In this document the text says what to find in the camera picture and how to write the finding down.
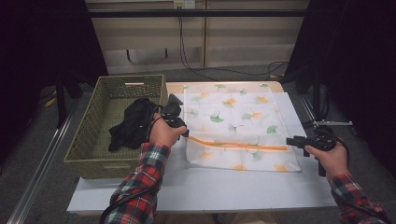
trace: person's left hand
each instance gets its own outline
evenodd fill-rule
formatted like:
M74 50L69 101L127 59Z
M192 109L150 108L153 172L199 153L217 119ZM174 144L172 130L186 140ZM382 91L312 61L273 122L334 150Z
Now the person's left hand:
M161 115L158 113L154 114L153 120L159 118ZM172 147L177 139L187 131L186 126L178 128L171 128L162 118L158 119L151 129L149 136L149 142L151 144L162 144L167 147Z

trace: floral pattern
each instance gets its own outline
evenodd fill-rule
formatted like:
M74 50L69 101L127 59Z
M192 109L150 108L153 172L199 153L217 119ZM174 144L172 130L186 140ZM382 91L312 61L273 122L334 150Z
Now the floral pattern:
M185 86L183 111L189 162L244 171L301 170L265 83Z

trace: black curtain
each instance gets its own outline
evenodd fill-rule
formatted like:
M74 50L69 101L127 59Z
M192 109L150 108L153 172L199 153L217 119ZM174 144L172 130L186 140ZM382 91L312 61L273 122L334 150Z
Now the black curtain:
M73 97L106 64L84 0L6 0L0 7L0 162L35 113L39 93L57 78Z
M339 11L320 23L304 19L286 77L304 92L319 71L331 97L396 176L396 1L311 0L310 6Z

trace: ginkgo leaf print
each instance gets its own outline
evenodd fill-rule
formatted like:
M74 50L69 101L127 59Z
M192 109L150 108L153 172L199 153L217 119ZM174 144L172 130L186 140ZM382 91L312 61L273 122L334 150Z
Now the ginkgo leaf print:
M198 110L196 110L196 109L191 109L191 111L190 111L190 112L186 112L186 114L191 114L191 115L193 115L195 118L197 118L198 115L199 115L199 112L198 112Z
M237 133L236 129L241 126L243 125L233 126L232 124L228 124L228 131L230 131L230 133Z
M223 101L222 103L226 107L233 108L233 105L236 103L236 100L234 98L230 98L230 99L228 99L226 101Z
M248 92L247 92L246 90L241 90L239 93L240 93L241 95L246 95L246 94L248 94Z
M234 170L246 171L248 168L242 164L237 164L233 167Z
M226 86L224 84L217 84L215 86L218 88L218 91L220 88L226 88Z
M276 125L271 125L267 128L267 133L276 133Z
M204 152L201 154L201 158L208 161L213 158L213 152L207 152L204 150Z
M201 92L200 96L202 98L206 98L209 95L209 92Z
M288 171L288 168L286 168L286 166L280 165L280 164L276 164L276 163L274 164L274 168L278 172L287 172Z
M213 114L213 115L210 116L210 120L212 120L213 122L216 122L216 123L223 122L224 119L219 117L219 115L220 115L220 112L218 111L218 114Z
M262 117L262 112L254 112L251 108L251 114L243 114L242 119L249 119L251 123L253 123L252 119L259 119Z
M202 100L202 97L201 97L201 96L194 96L194 97L191 98L191 100L192 100L192 101L196 101L196 102L198 102L198 104L199 104L200 101Z
M255 152L249 152L247 150L248 153L250 153L253 156L253 161L260 161L262 159L262 151L261 150L257 150Z
M269 102L269 100L267 98L265 98L264 96L258 96L256 98L256 101L259 104L267 104Z

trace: shirt cuff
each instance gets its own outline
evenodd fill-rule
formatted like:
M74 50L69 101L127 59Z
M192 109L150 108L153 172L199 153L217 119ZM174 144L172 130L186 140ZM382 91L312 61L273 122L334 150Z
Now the shirt cuff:
M334 193L349 202L365 197L363 189L352 174L339 175L330 184Z
M164 174L166 162L171 154L170 147L162 144L143 143L142 155L140 157L139 165L151 165Z

